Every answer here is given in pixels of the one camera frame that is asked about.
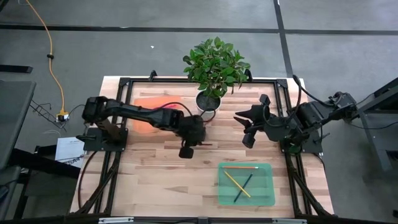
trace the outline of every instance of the potted plant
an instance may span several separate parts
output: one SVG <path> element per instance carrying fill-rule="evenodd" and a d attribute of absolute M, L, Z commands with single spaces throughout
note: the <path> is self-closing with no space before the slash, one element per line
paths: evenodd
<path fill-rule="evenodd" d="M 216 37 L 214 41 L 208 39 L 195 46 L 190 55 L 182 59 L 190 65 L 184 69 L 188 72 L 188 79 L 200 84 L 195 101 L 204 120 L 215 116 L 228 87 L 232 87 L 233 94 L 234 82 L 240 88 L 248 79 L 244 70 L 250 69 L 250 64 L 240 62 L 244 57 L 233 47 L 233 44 Z"/>

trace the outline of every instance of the transparent green tray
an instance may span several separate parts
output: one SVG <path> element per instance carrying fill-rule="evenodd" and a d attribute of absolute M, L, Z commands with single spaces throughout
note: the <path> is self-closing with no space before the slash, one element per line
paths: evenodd
<path fill-rule="evenodd" d="M 258 167 L 258 169 L 224 169 L 224 166 L 249 166 Z M 242 187 L 250 174 L 253 173 L 253 176 L 244 188 L 251 196 L 250 198 L 242 192 L 236 203 L 234 203 L 234 199 L 238 195 L 240 189 L 224 173 L 224 170 L 226 170 L 227 173 Z M 220 205 L 275 205 L 275 192 L 274 183 L 272 181 L 271 165 L 238 162 L 222 162 L 218 164 L 218 202 Z"/>

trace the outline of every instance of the concrete floor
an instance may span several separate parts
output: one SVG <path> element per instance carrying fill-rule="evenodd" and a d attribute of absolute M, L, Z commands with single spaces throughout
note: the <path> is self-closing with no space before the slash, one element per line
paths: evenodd
<path fill-rule="evenodd" d="M 272 0 L 31 0 L 48 24 L 131 27 L 217 27 L 277 29 Z M 395 0 L 280 0 L 286 29 L 397 30 Z M 0 22 L 39 24 L 28 6 L 16 0 L 0 12 Z M 232 42 L 252 65 L 255 77 L 286 77 L 279 34 L 188 32 L 51 32 L 53 70 L 65 90 L 67 109 L 98 95 L 105 75 L 183 75 L 181 58 L 208 37 Z M 0 30 L 0 63 L 30 65 L 30 75 L 0 73 L 0 80 L 37 82 L 34 100 L 60 108 L 60 93 L 48 71 L 49 42 L 45 32 Z M 348 91 L 357 100 L 398 74 L 398 36 L 287 35 L 293 71 L 319 98 Z M 81 134 L 81 109 L 75 111 L 63 137 Z M 55 144 L 54 129 L 31 112 L 17 147 Z M 335 213 L 346 218 L 397 222 L 396 182 L 364 183 L 374 168 L 364 131 L 342 121 L 324 127 L 326 176 Z M 61 215 L 68 211 L 76 181 L 37 175 L 25 217 Z"/>

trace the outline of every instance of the yellow pencil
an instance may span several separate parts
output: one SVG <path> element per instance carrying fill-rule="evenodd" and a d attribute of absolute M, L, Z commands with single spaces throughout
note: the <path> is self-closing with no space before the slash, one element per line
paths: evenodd
<path fill-rule="evenodd" d="M 234 180 L 225 170 L 224 173 L 236 184 L 236 186 L 239 187 L 239 189 L 241 189 L 243 191 L 243 193 L 245 193 L 248 197 L 251 197 L 238 183 L 236 180 Z"/>

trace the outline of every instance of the wooden table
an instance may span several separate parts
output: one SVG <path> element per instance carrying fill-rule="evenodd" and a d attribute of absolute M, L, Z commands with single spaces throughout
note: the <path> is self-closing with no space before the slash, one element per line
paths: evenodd
<path fill-rule="evenodd" d="M 104 77 L 100 96 L 116 98 L 120 77 Z M 297 101 L 298 88 L 287 79 L 291 102 Z M 181 96 L 182 103 L 197 113 L 195 83 L 135 83 L 132 101 L 155 96 Z M 122 153 L 118 181 L 115 188 L 113 216 L 148 217 L 294 217 L 290 197 L 286 163 L 279 143 L 257 133 L 256 143 L 248 149 L 241 143 L 243 126 L 233 119 L 236 111 L 248 110 L 259 104 L 261 94 L 269 95 L 271 112 L 277 114 L 274 87 L 267 84 L 247 83 L 231 95 L 227 93 L 215 119 L 206 125 L 206 143 L 197 146 L 192 159 L 180 159 L 181 140 L 174 133 L 159 131 L 139 134 L 128 120 L 129 138 Z M 302 102 L 307 101 L 303 93 Z M 84 203 L 100 179 L 103 152 L 98 152 L 84 174 L 81 196 Z M 333 213 L 328 184 L 322 163 L 312 154 L 302 154 L 308 188 L 323 207 Z M 217 196 L 217 165 L 220 162 L 263 162 L 272 166 L 275 205 L 222 206 Z M 296 184 L 300 208 L 304 211 L 302 192 Z M 103 206 L 108 190 L 104 191 Z M 71 212 L 78 209 L 77 194 Z"/>

